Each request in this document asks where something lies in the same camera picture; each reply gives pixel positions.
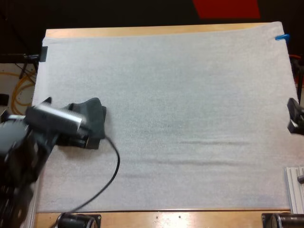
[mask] wooden table edge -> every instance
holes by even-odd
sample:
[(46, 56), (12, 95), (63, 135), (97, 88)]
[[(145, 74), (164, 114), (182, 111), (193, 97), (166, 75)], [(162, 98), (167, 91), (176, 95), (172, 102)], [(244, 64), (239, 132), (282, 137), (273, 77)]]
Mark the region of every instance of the wooden table edge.
[(238, 23), (213, 25), (178, 25), (152, 27), (117, 27), (117, 28), (64, 28), (47, 29), (47, 38), (87, 38), (87, 37), (115, 37), (115, 36), (147, 36), (161, 34), (179, 34), (192, 32), (212, 32), (248, 29), (267, 23)]

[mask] cable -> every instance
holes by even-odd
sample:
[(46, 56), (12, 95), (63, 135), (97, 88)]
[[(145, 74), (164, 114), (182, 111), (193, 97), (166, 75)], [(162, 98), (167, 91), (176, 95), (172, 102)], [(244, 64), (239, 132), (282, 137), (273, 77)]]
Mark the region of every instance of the cable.
[[(74, 213), (78, 210), (80, 210), (81, 208), (83, 208), (84, 206), (88, 205), (90, 202), (92, 202), (93, 200), (95, 200), (101, 193), (104, 192), (104, 190), (107, 189), (107, 187), (109, 187), (109, 185), (113, 182), (113, 180), (115, 179), (117, 173), (118, 173), (118, 170), (119, 170), (119, 165), (120, 165), (120, 155), (119, 155), (119, 152), (118, 152), (118, 149), (116, 148), (116, 146), (114, 145), (114, 143), (112, 142), (112, 140), (106, 135), (105, 136), (105, 139), (110, 143), (111, 147), (114, 149), (116, 155), (117, 155), (117, 165), (116, 165), (116, 169), (115, 169), (115, 172), (112, 176), (112, 178), (107, 182), (107, 184), (102, 188), (100, 189), (99, 192), (97, 192), (92, 198), (90, 198), (89, 200), (87, 200), (86, 202), (84, 202), (83, 204), (79, 205), (78, 207), (68, 211), (67, 213)], [(49, 228), (54, 228), (55, 226), (57, 225), (57, 221), (51, 225)]]

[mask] black cable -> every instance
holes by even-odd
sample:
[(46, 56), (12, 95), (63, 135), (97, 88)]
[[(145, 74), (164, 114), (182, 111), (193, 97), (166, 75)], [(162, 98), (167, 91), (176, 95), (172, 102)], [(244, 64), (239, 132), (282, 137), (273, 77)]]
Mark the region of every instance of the black cable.
[[(83, 208), (84, 206), (88, 205), (90, 202), (92, 202), (93, 200), (95, 200), (101, 193), (104, 192), (104, 190), (107, 189), (107, 187), (109, 187), (109, 185), (114, 181), (117, 173), (118, 173), (118, 169), (119, 169), (119, 165), (120, 165), (120, 155), (119, 155), (119, 152), (118, 152), (118, 149), (116, 148), (116, 146), (114, 145), (114, 143), (112, 142), (112, 140), (106, 135), (105, 136), (105, 139), (110, 143), (111, 147), (114, 149), (116, 155), (117, 155), (117, 165), (116, 165), (116, 169), (115, 169), (115, 172), (112, 176), (112, 178), (107, 182), (107, 184), (102, 188), (100, 189), (99, 192), (97, 192), (92, 198), (90, 198), (89, 200), (87, 200), (86, 202), (84, 202), (83, 204), (79, 205), (78, 207), (68, 211), (67, 213), (74, 213), (74, 212), (77, 212), (78, 210), (80, 210), (81, 208)], [(49, 228), (54, 228), (55, 226), (57, 225), (57, 221), (51, 225)]]
[[(15, 65), (18, 66), (22, 70), (22, 67), (20, 67), (17, 63), (15, 63)], [(25, 71), (28, 71), (29, 73), (32, 73), (31, 71), (29, 71), (27, 69), (25, 69)], [(25, 74), (26, 74), (26, 72), (25, 72)]]
[(29, 71), (29, 70), (20, 67), (17, 63), (15, 63), (15, 65), (22, 70), (21, 73), (20, 73), (21, 78), (22, 78), (23, 74), (25, 74), (32, 83), (34, 83), (34, 84), (36, 83), (33, 79), (31, 79), (31, 76), (26, 73), (26, 71)]

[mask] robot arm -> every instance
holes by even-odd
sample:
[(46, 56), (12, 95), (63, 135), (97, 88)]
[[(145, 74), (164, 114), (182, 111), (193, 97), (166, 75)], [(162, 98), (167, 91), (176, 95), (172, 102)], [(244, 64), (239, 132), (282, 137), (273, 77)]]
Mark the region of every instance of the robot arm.
[(35, 182), (55, 145), (98, 149), (105, 138), (106, 107), (98, 98), (62, 109), (51, 99), (29, 107), (25, 116), (0, 116), (0, 228), (19, 228)]

